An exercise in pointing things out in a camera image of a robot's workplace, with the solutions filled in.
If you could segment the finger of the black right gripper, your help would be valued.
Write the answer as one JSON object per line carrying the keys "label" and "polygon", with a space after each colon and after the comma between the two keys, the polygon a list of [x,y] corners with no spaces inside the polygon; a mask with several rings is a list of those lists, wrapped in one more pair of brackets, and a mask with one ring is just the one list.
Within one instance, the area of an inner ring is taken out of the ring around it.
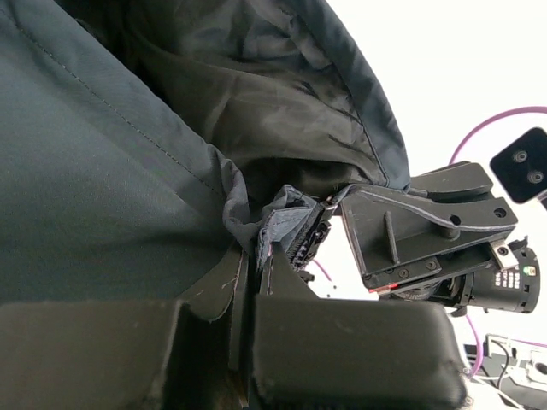
{"label": "finger of the black right gripper", "polygon": [[411,178],[404,190],[373,184],[348,184],[329,203],[341,203],[351,196],[384,203],[467,203],[493,199],[493,182],[476,162],[461,161]]}
{"label": "finger of the black right gripper", "polygon": [[518,223],[505,198],[485,189],[403,193],[358,185],[341,213],[363,276],[505,238]]}

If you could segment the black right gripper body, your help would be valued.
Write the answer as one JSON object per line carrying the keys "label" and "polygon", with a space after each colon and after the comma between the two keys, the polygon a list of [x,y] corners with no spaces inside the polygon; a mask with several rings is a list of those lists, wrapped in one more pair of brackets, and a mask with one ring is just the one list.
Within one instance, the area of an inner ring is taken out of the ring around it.
{"label": "black right gripper body", "polygon": [[538,305],[541,276],[538,257],[528,241],[503,247],[516,265],[501,268],[498,250],[485,244],[437,255],[383,272],[363,273],[365,288],[382,300],[435,302],[446,308],[467,306],[531,313]]}

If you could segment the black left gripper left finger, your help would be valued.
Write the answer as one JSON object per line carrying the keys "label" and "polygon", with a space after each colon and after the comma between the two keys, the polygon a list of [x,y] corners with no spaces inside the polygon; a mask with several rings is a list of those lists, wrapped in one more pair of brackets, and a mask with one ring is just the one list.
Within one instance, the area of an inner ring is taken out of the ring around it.
{"label": "black left gripper left finger", "polygon": [[232,248],[174,299],[3,304],[2,408],[241,408],[247,284]]}

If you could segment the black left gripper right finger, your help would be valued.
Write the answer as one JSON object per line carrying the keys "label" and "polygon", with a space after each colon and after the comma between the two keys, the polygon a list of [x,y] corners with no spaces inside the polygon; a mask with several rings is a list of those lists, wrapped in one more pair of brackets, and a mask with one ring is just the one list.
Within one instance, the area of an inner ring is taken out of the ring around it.
{"label": "black left gripper right finger", "polygon": [[285,254],[255,297],[252,378],[263,409],[459,409],[456,336],[430,302],[319,298]]}

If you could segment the dark navy jacket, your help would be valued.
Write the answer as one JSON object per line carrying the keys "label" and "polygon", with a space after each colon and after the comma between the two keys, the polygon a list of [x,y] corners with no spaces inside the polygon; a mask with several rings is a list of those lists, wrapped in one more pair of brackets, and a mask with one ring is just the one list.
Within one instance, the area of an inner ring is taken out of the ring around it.
{"label": "dark navy jacket", "polygon": [[182,294],[345,185],[409,186],[325,1],[4,1],[1,300]]}

